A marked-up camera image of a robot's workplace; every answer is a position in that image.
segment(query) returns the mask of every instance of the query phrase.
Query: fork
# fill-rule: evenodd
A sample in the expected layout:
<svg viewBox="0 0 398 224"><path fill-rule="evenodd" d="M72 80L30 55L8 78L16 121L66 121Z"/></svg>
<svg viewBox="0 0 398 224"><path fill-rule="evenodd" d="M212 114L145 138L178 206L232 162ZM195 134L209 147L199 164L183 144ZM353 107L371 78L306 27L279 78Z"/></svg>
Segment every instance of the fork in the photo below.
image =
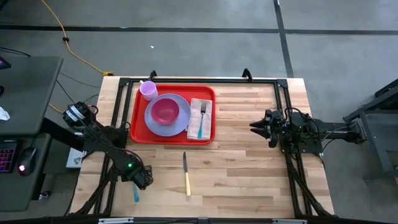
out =
<svg viewBox="0 0 398 224"><path fill-rule="evenodd" d="M202 102L201 107L200 107L200 114L201 114L201 119L200 119L200 128L199 128L199 133L198 133L198 139L201 139L201 125L203 123L203 115L206 113L206 103Z"/></svg>

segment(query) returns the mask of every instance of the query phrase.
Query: white paper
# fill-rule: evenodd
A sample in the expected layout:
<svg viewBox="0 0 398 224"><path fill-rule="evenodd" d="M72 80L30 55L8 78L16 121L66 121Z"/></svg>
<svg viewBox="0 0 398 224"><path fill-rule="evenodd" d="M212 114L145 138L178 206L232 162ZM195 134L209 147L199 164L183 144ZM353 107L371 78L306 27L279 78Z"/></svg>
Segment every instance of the white paper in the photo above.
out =
<svg viewBox="0 0 398 224"><path fill-rule="evenodd" d="M10 119L10 115L0 106L0 120L8 121Z"/></svg>

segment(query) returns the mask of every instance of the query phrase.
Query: teal handle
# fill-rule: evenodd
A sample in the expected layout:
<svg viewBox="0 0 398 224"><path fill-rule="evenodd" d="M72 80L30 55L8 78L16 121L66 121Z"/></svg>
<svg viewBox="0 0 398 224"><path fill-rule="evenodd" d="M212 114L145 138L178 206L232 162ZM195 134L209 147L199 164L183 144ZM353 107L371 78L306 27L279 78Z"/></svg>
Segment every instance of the teal handle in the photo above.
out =
<svg viewBox="0 0 398 224"><path fill-rule="evenodd" d="M201 124L203 123L203 115L201 116L200 120L200 128L199 128L199 133L198 133L198 139L201 139Z"/></svg>
<svg viewBox="0 0 398 224"><path fill-rule="evenodd" d="M138 192L137 192L137 187L136 187L136 185L134 183L132 184L132 189L134 191L134 201L135 202L139 202L139 196L138 196Z"/></svg>

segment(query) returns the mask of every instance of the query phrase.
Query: wooden tabletop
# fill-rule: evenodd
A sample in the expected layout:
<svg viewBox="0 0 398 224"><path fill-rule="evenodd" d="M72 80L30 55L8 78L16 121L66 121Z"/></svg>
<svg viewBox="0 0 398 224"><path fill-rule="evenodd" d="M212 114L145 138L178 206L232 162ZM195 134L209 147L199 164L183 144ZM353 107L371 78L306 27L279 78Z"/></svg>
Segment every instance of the wooden tabletop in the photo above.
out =
<svg viewBox="0 0 398 224"><path fill-rule="evenodd" d="M104 77L97 104L97 120L103 125L110 125L119 78ZM310 113L303 79L291 78L288 83L292 106ZM134 144L129 139L126 149L138 153L145 165L152 165L154 183L144 191L139 190L140 201L135 203L132 182L119 180L112 216L293 218L285 158L278 147L268 148L267 140L249 130L249 123L263 118L266 109L276 110L273 86L203 85L212 87L216 93L215 140L207 146L194 147ZM130 108L134 106L137 90L138 84L135 84ZM185 196L184 151L187 152L191 197ZM71 212L81 208L97 187L103 156L102 152L96 152L84 160ZM324 208L333 213L319 158L304 154L303 163L309 189ZM298 194L304 211L300 190Z"/></svg>

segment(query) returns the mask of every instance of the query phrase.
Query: cable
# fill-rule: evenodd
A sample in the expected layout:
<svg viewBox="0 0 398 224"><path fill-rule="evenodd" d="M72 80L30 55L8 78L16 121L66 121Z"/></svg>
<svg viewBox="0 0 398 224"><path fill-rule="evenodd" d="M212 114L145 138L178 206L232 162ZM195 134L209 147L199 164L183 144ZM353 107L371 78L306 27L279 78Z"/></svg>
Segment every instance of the cable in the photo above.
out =
<svg viewBox="0 0 398 224"><path fill-rule="evenodd" d="M27 56L27 55L25 55L25 54L20 54L20 53L17 53L17 52L11 52L11 51L8 51L8 50L3 50L3 49L0 49L0 51L6 52L6 53L10 53L10 54L16 54L16 55Z"/></svg>
<svg viewBox="0 0 398 224"><path fill-rule="evenodd" d="M75 196L78 178L79 178L79 172L77 172L76 183L75 183L75 187L73 188L72 198L70 199L69 206L68 206L67 210L65 211L65 214L63 214L63 216L66 216L66 215L69 214L70 207L72 206L73 198L74 198L74 196Z"/></svg>
<svg viewBox="0 0 398 224"><path fill-rule="evenodd" d="M335 131L342 130L342 129L345 129L345 128L347 128L347 127L340 127L340 128L336 128L336 129L332 130L321 141L324 141L329 135L333 134Z"/></svg>
<svg viewBox="0 0 398 224"><path fill-rule="evenodd" d="M44 0L42 0L42 2L43 2L43 4L45 5L45 7L47 7L47 9L49 9L49 11L52 13L52 15L54 16L54 18L57 20L58 24L60 25L60 27L61 27L61 29L62 29L62 32L63 32L63 39L62 39L62 40L64 41L65 45L67 46L68 51L69 51L73 56L75 56L77 59L79 59L79 60L81 60L82 62L88 64L89 66L91 66L91 67L94 68L95 70L101 72L104 76L113 75L113 72L104 72L104 71L100 70L99 68L97 68L96 66L94 66L92 63L87 62L86 60L84 60L84 59L82 59L81 57L79 57L77 54L73 53L72 50L70 50L70 47L69 47L69 44L68 44L69 38L67 37L67 33L65 32L65 29L63 28L63 25L62 25L61 21L58 19L57 15L55 15L55 13L54 13L54 11L51 9L51 7L50 7L47 3L45 3Z"/></svg>
<svg viewBox="0 0 398 224"><path fill-rule="evenodd" d="M0 47L0 50L2 50L4 52L12 53L12 54L19 54L19 55L25 55L25 56L30 57L30 54L27 54L25 52L21 52L19 50L9 49L9 48L6 48L6 47Z"/></svg>
<svg viewBox="0 0 398 224"><path fill-rule="evenodd" d="M94 115L97 115L97 114L98 114L98 111L99 111L98 107L96 107L96 106L94 106L94 105L88 105L88 107L89 107L89 108L95 108L95 113L94 113Z"/></svg>
<svg viewBox="0 0 398 224"><path fill-rule="evenodd" d="M60 109L54 107L51 103L49 103L49 106L50 106L51 108L53 108L56 112L63 114L63 111L62 111L62 110L60 110Z"/></svg>
<svg viewBox="0 0 398 224"><path fill-rule="evenodd" d="M58 83L58 85L60 85L60 87L61 87L61 89L63 90L63 92L68 96L69 100L71 100L72 103L75 104L74 100L69 96L69 94L67 93L67 91L63 88L63 86L61 85L61 83L58 82L58 80L57 80L57 83Z"/></svg>
<svg viewBox="0 0 398 224"><path fill-rule="evenodd" d="M298 111L298 112L300 113L300 116L301 116L303 119L309 119L310 121L312 121L312 122L315 124L315 127L317 127L317 133L316 133L316 134L318 135L318 140L321 142L321 136L320 136L319 126L318 126L317 122L316 122L314 119L310 118L310 117L308 116L308 114L305 114L305 113L301 112L301 111L300 111L299 109L297 109L297 108L288 107L288 108L285 108L285 115L286 115L285 121L286 121L287 118L288 118L288 116L287 116L287 110L296 110L296 111Z"/></svg>
<svg viewBox="0 0 398 224"><path fill-rule="evenodd" d="M87 100L83 101L83 103L86 103L89 99L91 99L92 97L96 97L96 96L99 96L99 94L92 95L91 97L87 98Z"/></svg>
<svg viewBox="0 0 398 224"><path fill-rule="evenodd" d="M329 145L329 143L331 143L334 140L336 140L336 139L332 139L332 140L328 141L328 143L325 144L325 147L322 148L322 152L326 149L326 147Z"/></svg>
<svg viewBox="0 0 398 224"><path fill-rule="evenodd" d="M85 103L86 101L88 101L89 99L91 99L92 97L95 97L95 96L99 96L99 94L92 95L91 97L87 98L87 100L85 100L85 101L83 101L83 102ZM63 114L63 111L62 111L62 110L56 108L56 107L55 107L54 105L52 105L51 103L49 103L49 106L50 106L51 108L53 108L56 112L58 112L58 113L60 113L60 114Z"/></svg>
<svg viewBox="0 0 398 224"><path fill-rule="evenodd" d="M76 79L74 79L74 78L72 78L72 77L70 77L70 76L68 76L68 75L66 75L66 74L64 74L62 72L60 72L60 74L66 76L66 77L70 78L71 80L73 80L75 82L78 82L80 84L83 84L83 85L86 85L86 86L90 86L90 87L93 87L93 88L101 88L100 86L93 86L93 85L90 85L90 84L87 84L87 83L83 83L83 82L81 82L79 80L76 80Z"/></svg>
<svg viewBox="0 0 398 224"><path fill-rule="evenodd" d="M71 109L71 105L68 105L68 110L69 110L69 112L71 112L71 114L73 114L73 115L79 120L79 122L87 129L87 131L90 132L90 134L91 134L93 137L95 137L100 143L102 143L102 144L104 144L105 146L108 146L108 147L110 147L110 148L112 148L112 149L130 152L131 154L133 154L134 156L136 156L136 157L140 160L141 163L143 163L141 157L139 157L135 152L133 152L133 151L131 151L131 150L128 150L128 149L122 149L122 148L119 148L119 147L116 147L116 146L112 146L112 145L110 145L110 144L104 142L100 137L98 137L96 134L94 134L94 133L91 131L91 129L84 123L84 121L83 121L82 119L80 119L79 116L77 116L76 113Z"/></svg>
<svg viewBox="0 0 398 224"><path fill-rule="evenodd" d="M323 161L322 157L319 156L319 155L316 154L316 153L314 153L314 155L316 155L316 156L321 160L321 163L322 163L322 165L323 165L323 169L326 169L326 167L325 167L325 162Z"/></svg>
<svg viewBox="0 0 398 224"><path fill-rule="evenodd" d="M128 128L126 128L126 130L130 129L130 128L131 128L131 124L130 124L130 122L126 121L126 124L129 124L129 127L128 127Z"/></svg>

